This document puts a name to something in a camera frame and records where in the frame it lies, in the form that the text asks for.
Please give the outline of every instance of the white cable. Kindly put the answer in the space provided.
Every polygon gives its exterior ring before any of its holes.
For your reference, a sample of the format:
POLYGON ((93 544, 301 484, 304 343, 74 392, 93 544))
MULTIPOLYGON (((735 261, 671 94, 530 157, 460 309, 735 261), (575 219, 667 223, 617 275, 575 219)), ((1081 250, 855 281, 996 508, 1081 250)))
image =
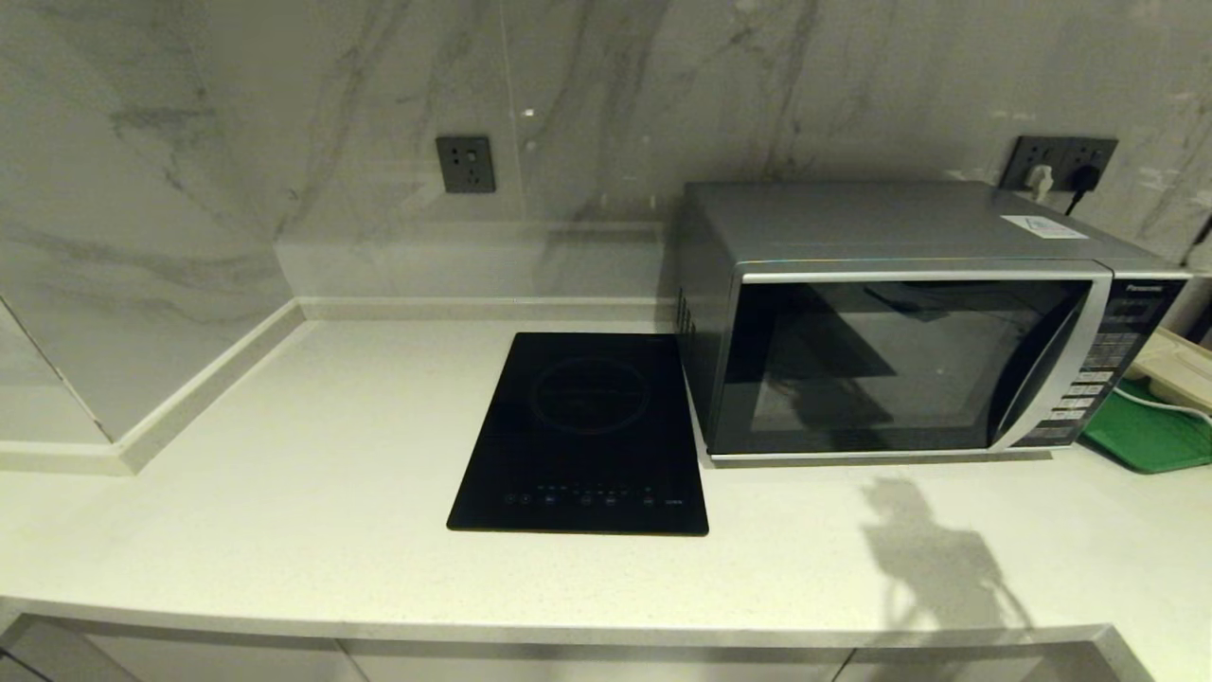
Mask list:
POLYGON ((1208 417, 1208 415, 1206 415, 1206 414, 1204 414, 1200 411, 1196 411, 1194 408, 1180 408, 1178 406, 1167 406, 1165 403, 1155 403, 1153 401, 1145 401, 1144 399, 1137 399, 1136 396, 1133 396, 1132 394, 1128 394, 1127 391, 1120 389, 1119 386, 1116 386, 1114 389, 1114 391, 1115 391, 1115 395, 1119 396, 1120 399, 1124 399, 1126 401, 1132 401, 1133 403, 1136 403, 1138 406, 1144 406, 1147 408, 1155 408, 1155 409, 1159 409, 1159 411, 1167 411, 1167 412, 1172 412, 1172 413, 1183 413, 1185 415, 1190 415, 1190 417, 1195 417, 1195 418, 1202 419, 1205 424, 1207 424, 1208 426, 1212 426, 1212 417, 1208 417))
POLYGON ((1033 197, 1036 204, 1042 204, 1052 189, 1052 166, 1040 164, 1031 167, 1027 173, 1027 185, 1034 190, 1033 197))

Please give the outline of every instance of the microwave control panel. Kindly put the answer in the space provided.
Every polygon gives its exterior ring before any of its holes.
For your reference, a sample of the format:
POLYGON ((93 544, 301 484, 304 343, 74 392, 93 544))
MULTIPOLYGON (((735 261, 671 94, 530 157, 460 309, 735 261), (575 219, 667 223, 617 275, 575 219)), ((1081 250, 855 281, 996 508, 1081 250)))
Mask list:
POLYGON ((1048 417, 1012 447, 1060 447, 1076 441, 1144 348, 1183 283, 1180 279, 1115 280, 1094 344, 1076 380, 1048 417))

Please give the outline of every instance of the glass panel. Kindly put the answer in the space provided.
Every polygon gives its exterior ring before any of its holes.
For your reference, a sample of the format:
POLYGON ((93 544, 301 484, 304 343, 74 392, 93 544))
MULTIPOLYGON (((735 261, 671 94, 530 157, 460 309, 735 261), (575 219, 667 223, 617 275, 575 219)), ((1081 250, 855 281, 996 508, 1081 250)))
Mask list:
POLYGON ((733 432, 725 439, 747 441, 750 452, 987 447, 1007 365, 1024 348, 1041 350, 1028 337, 1086 288, 971 280, 748 285, 725 379, 721 428, 733 432))

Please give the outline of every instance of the microwave handle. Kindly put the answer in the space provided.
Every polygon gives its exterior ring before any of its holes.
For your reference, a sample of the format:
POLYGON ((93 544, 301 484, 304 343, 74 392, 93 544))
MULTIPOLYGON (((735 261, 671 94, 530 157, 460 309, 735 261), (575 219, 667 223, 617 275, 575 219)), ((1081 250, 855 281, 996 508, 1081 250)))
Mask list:
POLYGON ((1044 422, 1064 399, 1094 345, 1094 336, 1103 321, 1110 291, 1110 273, 1094 276, 1084 303, 1080 308, 1074 308, 1057 327, 1039 361, 1023 378, 1022 389, 1006 411, 1007 419, 1012 418, 1013 422, 989 446, 990 452, 1000 453, 1012 447, 1044 422))

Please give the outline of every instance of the green tray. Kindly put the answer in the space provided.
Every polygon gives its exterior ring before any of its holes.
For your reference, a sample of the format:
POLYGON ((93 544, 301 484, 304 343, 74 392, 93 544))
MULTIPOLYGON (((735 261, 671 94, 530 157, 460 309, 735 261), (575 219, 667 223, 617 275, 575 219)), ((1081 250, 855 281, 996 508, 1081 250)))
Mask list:
MULTIPOLYGON (((1121 382, 1120 389, 1157 401, 1144 388, 1121 382)), ((1090 420, 1082 439, 1140 474, 1161 474, 1212 464, 1212 428, 1188 415, 1138 406, 1111 394, 1090 420)))

